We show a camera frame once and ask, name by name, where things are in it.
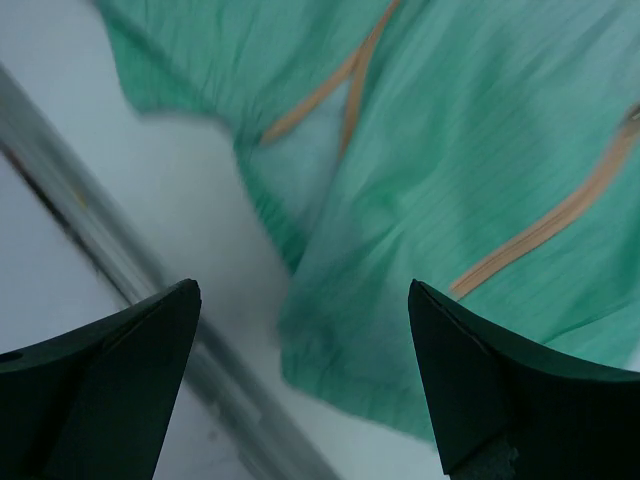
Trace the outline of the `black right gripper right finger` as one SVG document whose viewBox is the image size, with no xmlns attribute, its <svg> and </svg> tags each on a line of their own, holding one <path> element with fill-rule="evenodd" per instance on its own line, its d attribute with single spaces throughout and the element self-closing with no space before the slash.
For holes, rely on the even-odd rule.
<svg viewBox="0 0 640 480">
<path fill-rule="evenodd" d="M 639 376 L 547 348 L 420 281 L 411 333 L 452 479 L 635 479 Z"/>
</svg>

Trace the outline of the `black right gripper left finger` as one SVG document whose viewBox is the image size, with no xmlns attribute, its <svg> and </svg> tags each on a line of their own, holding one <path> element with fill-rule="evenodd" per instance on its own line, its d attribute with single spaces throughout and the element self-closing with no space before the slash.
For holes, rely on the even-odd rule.
<svg viewBox="0 0 640 480">
<path fill-rule="evenodd" d="M 199 286 L 186 279 L 2 354 L 2 478 L 152 478 L 200 310 Z"/>
</svg>

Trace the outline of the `orange and teal jacket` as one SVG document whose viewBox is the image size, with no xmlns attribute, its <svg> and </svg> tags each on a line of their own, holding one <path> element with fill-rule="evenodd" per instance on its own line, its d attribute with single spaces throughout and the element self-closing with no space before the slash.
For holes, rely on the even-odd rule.
<svg viewBox="0 0 640 480">
<path fill-rule="evenodd" d="M 222 119 L 292 279 L 281 372 L 431 440 L 421 280 L 531 340 L 639 341 L 635 1 L 102 1 L 142 113 Z"/>
</svg>

